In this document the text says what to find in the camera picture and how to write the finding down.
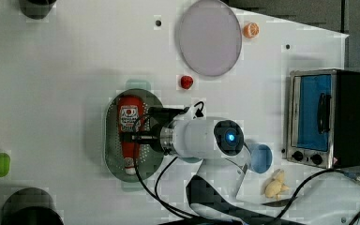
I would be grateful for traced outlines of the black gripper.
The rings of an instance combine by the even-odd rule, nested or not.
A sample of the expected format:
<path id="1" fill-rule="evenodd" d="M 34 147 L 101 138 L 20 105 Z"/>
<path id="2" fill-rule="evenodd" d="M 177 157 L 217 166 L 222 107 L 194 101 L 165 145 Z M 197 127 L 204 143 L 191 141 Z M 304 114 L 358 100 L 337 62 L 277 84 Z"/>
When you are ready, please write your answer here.
<path id="1" fill-rule="evenodd" d="M 161 130 L 161 125 L 154 125 L 150 130 L 142 131 L 140 136 L 132 133 L 122 133 L 120 135 L 120 141 L 122 143 L 149 144 L 155 152 L 167 154 L 168 150 L 165 149 L 161 143 Z"/>

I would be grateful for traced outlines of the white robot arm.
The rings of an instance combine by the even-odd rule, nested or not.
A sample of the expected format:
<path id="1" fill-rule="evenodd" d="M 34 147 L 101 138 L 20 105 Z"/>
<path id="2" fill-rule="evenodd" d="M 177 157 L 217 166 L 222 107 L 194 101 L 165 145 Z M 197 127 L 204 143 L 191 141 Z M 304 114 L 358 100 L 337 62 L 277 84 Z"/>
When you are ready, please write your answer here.
<path id="1" fill-rule="evenodd" d="M 125 143 L 148 144 L 159 153 L 196 158 L 202 164 L 187 184 L 190 207 L 229 215 L 251 162 L 244 134 L 237 123 L 220 117 L 159 118 L 148 130 L 129 127 L 120 134 Z"/>

